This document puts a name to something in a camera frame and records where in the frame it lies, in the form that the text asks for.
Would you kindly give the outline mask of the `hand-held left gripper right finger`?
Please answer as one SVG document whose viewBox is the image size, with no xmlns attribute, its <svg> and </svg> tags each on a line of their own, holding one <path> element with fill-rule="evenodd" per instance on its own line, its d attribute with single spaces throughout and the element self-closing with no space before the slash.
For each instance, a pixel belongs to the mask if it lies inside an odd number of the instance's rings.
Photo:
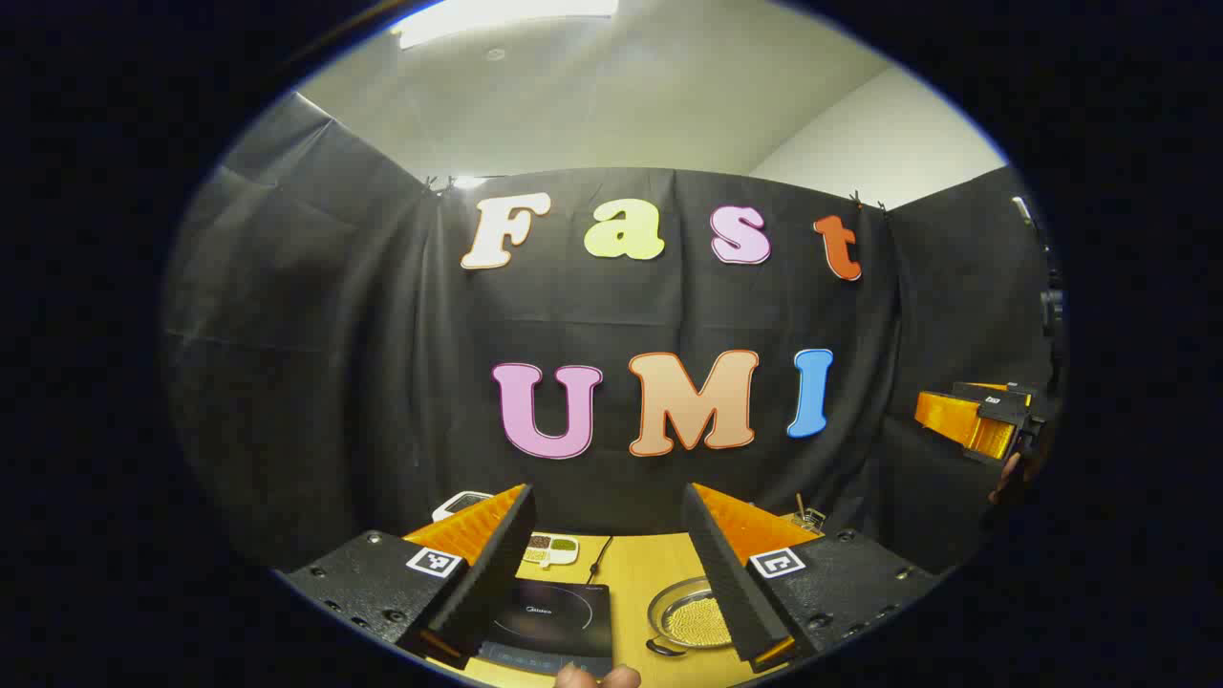
<svg viewBox="0 0 1223 688">
<path fill-rule="evenodd" d="M 756 675 L 839 653 L 942 583 L 856 528 L 812 532 L 703 484 L 686 484 L 680 510 L 737 657 Z"/>
</svg>

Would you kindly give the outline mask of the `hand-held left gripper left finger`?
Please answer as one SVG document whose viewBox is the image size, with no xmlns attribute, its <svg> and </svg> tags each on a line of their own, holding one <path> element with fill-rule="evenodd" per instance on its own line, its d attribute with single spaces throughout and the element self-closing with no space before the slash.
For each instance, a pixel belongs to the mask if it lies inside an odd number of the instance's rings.
<svg viewBox="0 0 1223 688">
<path fill-rule="evenodd" d="M 353 631 L 462 670 L 512 591 L 534 527 L 533 489 L 517 484 L 411 534 L 361 532 L 279 576 Z"/>
</svg>

